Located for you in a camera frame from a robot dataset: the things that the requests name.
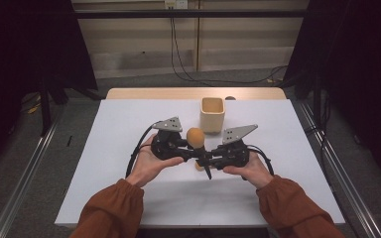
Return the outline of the white table cover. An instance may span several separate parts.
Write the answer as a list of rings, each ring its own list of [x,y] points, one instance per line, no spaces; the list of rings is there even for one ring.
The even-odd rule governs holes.
[[[199,124],[197,100],[108,99],[101,102],[56,223],[72,228],[86,202],[123,178],[141,136],[177,116]],[[259,147],[275,174],[297,182],[332,220],[344,218],[290,100],[228,100],[227,128],[254,125],[244,143]],[[192,161],[163,170],[144,187],[144,228],[264,227],[255,188],[239,176],[198,171]]]

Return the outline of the person's right hand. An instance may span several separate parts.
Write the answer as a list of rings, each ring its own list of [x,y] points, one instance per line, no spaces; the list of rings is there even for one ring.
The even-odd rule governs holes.
[[[257,189],[261,189],[273,180],[273,176],[265,168],[258,155],[254,152],[249,154],[249,162],[245,167],[237,168],[227,166],[223,168],[226,174],[242,176],[253,184]]]

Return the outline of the large makeup brush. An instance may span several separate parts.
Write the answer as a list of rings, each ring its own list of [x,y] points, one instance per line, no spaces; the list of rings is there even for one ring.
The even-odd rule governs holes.
[[[187,131],[187,141],[193,147],[194,156],[197,158],[197,163],[200,167],[204,168],[209,179],[212,175],[209,168],[209,157],[204,146],[205,136],[201,129],[190,128]]]

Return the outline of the black curtain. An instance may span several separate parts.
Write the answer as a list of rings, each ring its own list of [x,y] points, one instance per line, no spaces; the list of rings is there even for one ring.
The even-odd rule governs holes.
[[[96,87],[71,0],[0,0],[0,149],[26,94]]]
[[[284,81],[317,81],[381,168],[381,0],[310,0]]]

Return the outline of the white wall socket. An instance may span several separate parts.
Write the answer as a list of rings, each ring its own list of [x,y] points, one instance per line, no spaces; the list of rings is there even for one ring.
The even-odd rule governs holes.
[[[165,8],[169,10],[185,10],[189,7],[188,0],[165,0]]]

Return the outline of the black horizontal bar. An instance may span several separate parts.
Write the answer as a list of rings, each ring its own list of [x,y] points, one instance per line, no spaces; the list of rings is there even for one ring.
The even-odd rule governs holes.
[[[75,10],[78,19],[126,18],[303,18],[307,10]]]

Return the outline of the black stand post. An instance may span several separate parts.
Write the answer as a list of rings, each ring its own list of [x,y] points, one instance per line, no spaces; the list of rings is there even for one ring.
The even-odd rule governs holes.
[[[48,89],[46,87],[46,81],[44,79],[42,79],[40,83],[40,97],[42,109],[42,135],[45,136],[52,125],[52,118]]]

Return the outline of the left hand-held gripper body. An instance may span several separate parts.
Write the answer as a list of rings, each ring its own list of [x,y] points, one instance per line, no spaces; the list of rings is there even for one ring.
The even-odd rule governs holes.
[[[179,146],[183,128],[178,117],[156,122],[151,128],[158,130],[151,144],[151,151],[158,159],[168,160],[181,155]]]

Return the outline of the beige square brush holder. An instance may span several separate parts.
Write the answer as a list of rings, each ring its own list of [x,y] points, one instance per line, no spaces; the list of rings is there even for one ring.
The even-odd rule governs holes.
[[[219,133],[225,117],[225,104],[222,98],[205,97],[200,103],[199,125],[204,133]]]

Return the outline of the aluminium floor rail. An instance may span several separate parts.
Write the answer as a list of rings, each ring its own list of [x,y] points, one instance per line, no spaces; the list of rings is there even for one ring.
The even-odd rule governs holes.
[[[350,208],[353,210],[355,217],[362,227],[366,238],[381,238],[381,231],[376,223],[372,213],[366,203],[360,196],[355,185],[351,181],[347,171],[343,167],[337,153],[335,152],[331,142],[328,140],[326,133],[322,130],[314,119],[314,112],[306,101],[299,102],[299,108],[303,113],[304,120],[309,124],[307,133],[314,135],[319,146],[319,164],[325,174],[325,178],[329,179],[328,171],[330,168],[334,177],[337,179]]]
[[[52,140],[64,108],[51,113],[42,132],[42,117],[23,115],[0,154],[0,238],[5,238],[20,209],[31,181]]]

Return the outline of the person's left hand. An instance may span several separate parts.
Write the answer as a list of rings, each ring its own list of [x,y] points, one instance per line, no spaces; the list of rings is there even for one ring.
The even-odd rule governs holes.
[[[163,169],[181,164],[182,157],[173,157],[167,160],[158,159],[151,151],[151,144],[155,137],[153,134],[139,149],[135,165],[126,180],[137,187],[143,187],[152,181]]]

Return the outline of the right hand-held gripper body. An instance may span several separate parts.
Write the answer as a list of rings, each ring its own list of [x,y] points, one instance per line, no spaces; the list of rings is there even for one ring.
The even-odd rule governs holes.
[[[243,142],[243,138],[256,130],[256,124],[240,126],[225,129],[223,132],[222,149],[225,153],[222,155],[222,165],[224,167],[244,167],[249,161],[249,150]]]

